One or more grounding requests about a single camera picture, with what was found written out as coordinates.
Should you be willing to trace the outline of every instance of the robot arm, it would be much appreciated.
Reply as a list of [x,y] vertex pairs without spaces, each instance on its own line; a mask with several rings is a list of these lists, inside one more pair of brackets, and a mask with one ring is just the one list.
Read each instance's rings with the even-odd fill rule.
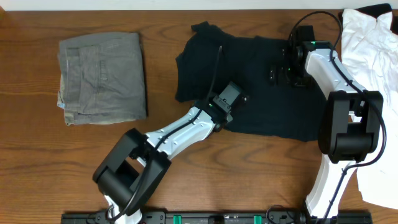
[[[171,165],[170,160],[213,131],[221,131],[232,121],[232,110],[246,100],[241,89],[230,83],[219,96],[197,101],[185,116],[162,129],[146,134],[136,129],[126,132],[93,176],[99,190],[113,207],[114,214],[107,215],[115,217],[126,209],[126,214],[117,220],[117,224],[138,223],[141,219],[139,209],[154,193]],[[137,159],[145,167],[144,171],[139,174],[126,161],[127,158]],[[143,179],[142,183],[137,187],[140,179]]]
[[[349,86],[330,60],[329,42],[315,41],[312,26],[297,29],[290,51],[291,66],[296,83],[311,83],[314,80],[322,90],[327,103],[318,135],[318,145],[323,153],[322,163],[315,185],[305,204],[309,216],[323,218],[335,193],[342,170],[355,162],[364,161],[368,153],[375,151],[380,123],[375,112],[362,101],[358,92]],[[333,52],[337,67],[353,80]],[[366,91],[358,82],[353,85],[382,110],[382,95],[378,91]],[[359,122],[349,122],[348,117]],[[338,214],[338,204],[344,189],[355,169],[347,172],[327,218]]]

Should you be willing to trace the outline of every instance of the wood grain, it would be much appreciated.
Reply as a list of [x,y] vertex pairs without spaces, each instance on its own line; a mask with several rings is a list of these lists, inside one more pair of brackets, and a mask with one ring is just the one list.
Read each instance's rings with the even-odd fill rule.
[[[91,180],[96,167],[131,128],[152,131],[175,121],[189,103],[174,100],[176,56],[203,21],[241,36],[285,39],[310,11],[7,12],[0,24],[0,223],[59,223],[65,211],[106,207]],[[325,16],[305,23],[334,40]],[[139,32],[145,56],[149,117],[106,126],[66,126],[57,108],[58,42],[97,32]],[[148,201],[170,211],[299,207],[320,166],[316,142],[222,131],[179,154]],[[361,200],[351,178],[341,209],[368,209],[375,223],[398,212]]]

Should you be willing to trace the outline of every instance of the black cable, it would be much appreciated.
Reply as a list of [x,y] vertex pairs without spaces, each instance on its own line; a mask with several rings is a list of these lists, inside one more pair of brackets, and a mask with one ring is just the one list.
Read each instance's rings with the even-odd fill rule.
[[378,119],[379,122],[380,122],[381,130],[382,130],[382,144],[381,144],[381,148],[380,148],[379,154],[378,154],[372,161],[370,161],[370,162],[365,162],[365,163],[362,163],[362,164],[353,164],[353,165],[349,165],[349,166],[346,166],[346,167],[343,169],[343,172],[342,172],[341,177],[340,177],[340,180],[339,180],[339,182],[338,182],[338,184],[337,184],[335,193],[333,194],[333,197],[331,198],[330,203],[329,203],[329,206],[328,206],[328,208],[327,208],[327,210],[326,210],[325,216],[323,217],[323,219],[322,219],[322,221],[321,221],[321,223],[325,223],[326,220],[327,220],[327,218],[328,218],[330,209],[331,209],[331,207],[333,206],[334,201],[336,200],[338,191],[339,191],[339,189],[340,189],[340,187],[341,187],[341,185],[342,185],[342,183],[343,183],[344,177],[347,175],[347,171],[348,171],[349,169],[351,169],[351,168],[370,166],[370,165],[374,164],[375,162],[377,162],[377,161],[381,158],[381,156],[383,155],[384,150],[385,150],[385,148],[386,148],[387,131],[386,131],[386,125],[384,124],[384,120],[383,120],[383,118],[382,118],[382,115],[381,115],[380,111],[378,110],[378,108],[376,107],[376,105],[374,104],[374,102],[372,102],[372,101],[364,94],[363,91],[361,91],[358,87],[356,87],[356,86],[353,84],[353,81],[352,81],[352,80],[349,80],[349,79],[346,77],[346,75],[340,70],[340,68],[337,66],[337,64],[336,64],[336,62],[335,62],[336,57],[333,57],[333,51],[336,49],[337,43],[338,43],[338,41],[340,40],[341,35],[342,35],[342,33],[343,33],[343,28],[342,28],[341,22],[340,22],[340,20],[339,20],[335,15],[333,15],[333,14],[330,13],[330,12],[326,12],[326,11],[315,11],[315,12],[312,12],[312,13],[307,14],[306,16],[304,16],[303,18],[301,18],[301,20],[299,20],[299,21],[296,23],[296,25],[294,25],[292,31],[291,31],[290,34],[289,34],[289,40],[292,38],[293,33],[294,33],[296,27],[298,26],[298,24],[301,23],[301,22],[302,22],[305,18],[307,18],[308,16],[311,16],[311,15],[314,15],[314,14],[327,14],[327,15],[331,16],[332,18],[334,18],[334,20],[337,22],[338,27],[339,27],[339,33],[338,33],[338,38],[337,38],[337,40],[336,40],[336,42],[335,42],[333,48],[330,49],[330,54],[329,54],[330,61],[331,61],[331,63],[333,64],[334,68],[337,70],[337,72],[343,77],[343,79],[344,79],[344,81],[347,83],[347,85],[349,85],[349,86],[352,87],[355,91],[357,91],[358,94],[362,97],[362,99],[363,99],[365,102],[367,102],[368,105],[371,107],[371,109],[375,112],[375,114],[376,114],[376,116],[377,116],[377,119]]
[[[209,99],[210,94],[211,94],[211,91],[213,90],[213,87],[214,87],[214,83],[215,83],[215,80],[216,80],[217,69],[218,69],[218,62],[219,62],[219,60],[220,60],[220,54],[221,54],[222,49],[223,49],[222,46],[220,46],[220,47],[218,48],[218,53],[217,53],[217,58],[216,58],[216,65],[215,65],[215,69],[214,69],[214,72],[213,72],[213,78],[211,79],[210,88],[209,88],[209,90],[208,90],[208,93],[207,93],[207,95],[206,95],[206,98],[203,100],[203,101],[206,102],[206,103],[208,103],[208,99]],[[163,143],[167,138],[169,138],[172,134],[174,134],[174,133],[176,133],[177,131],[181,130],[182,128],[188,126],[189,124],[193,124],[193,122],[195,122],[195,120],[199,117],[199,115],[200,115],[200,113],[201,113],[202,111],[203,111],[203,109],[199,109],[198,113],[196,114],[196,116],[195,116],[194,118],[192,118],[190,121],[188,121],[188,122],[182,124],[181,126],[175,128],[175,129],[173,129],[171,132],[169,132],[169,133],[167,133],[165,136],[163,136],[163,137],[159,140],[159,142],[156,144],[156,146],[155,146],[155,148],[154,148],[154,151],[156,151],[156,150],[160,147],[160,145],[162,145],[162,143]],[[108,209],[105,211],[105,217],[106,217],[106,220],[107,220],[107,221],[109,221],[110,223],[113,223],[113,222],[115,222],[116,220],[118,220],[120,217],[122,217],[124,214],[126,214],[127,209],[130,207],[132,201],[133,201],[134,198],[136,197],[137,192],[140,191],[140,189],[141,189],[141,187],[142,187],[142,185],[143,185],[143,183],[144,183],[144,179],[145,179],[145,177],[146,177],[146,172],[147,172],[147,169],[144,169],[144,171],[142,171],[141,178],[140,178],[139,181],[138,181],[138,184],[137,184],[136,190],[134,191],[134,194],[132,195],[132,197],[131,197],[130,200],[128,201],[127,205],[124,207],[124,209],[123,209],[121,212],[119,212],[115,217],[110,218],[110,217],[108,216],[108,214],[109,214],[109,212],[110,212],[111,210],[113,210],[113,205],[111,205],[111,206],[108,207]]]
[[96,213],[91,213],[91,214],[89,214],[88,217],[87,217],[87,219],[86,219],[86,224],[96,224],[95,218],[96,218]]
[[293,216],[287,211],[287,209],[286,209],[285,207],[283,207],[282,205],[273,205],[273,206],[271,206],[271,207],[268,208],[268,210],[267,210],[267,212],[266,212],[266,219],[268,219],[268,221],[269,221],[270,223],[276,224],[274,221],[272,221],[272,220],[269,219],[269,217],[268,217],[268,214],[269,214],[269,212],[271,211],[271,209],[272,209],[272,208],[275,208],[275,207],[281,207],[281,208],[283,208],[283,209],[285,210],[287,216],[289,216],[289,218],[291,218],[291,219],[293,220],[291,223],[288,223],[288,224],[293,224],[293,223],[294,223],[295,217],[293,217]]

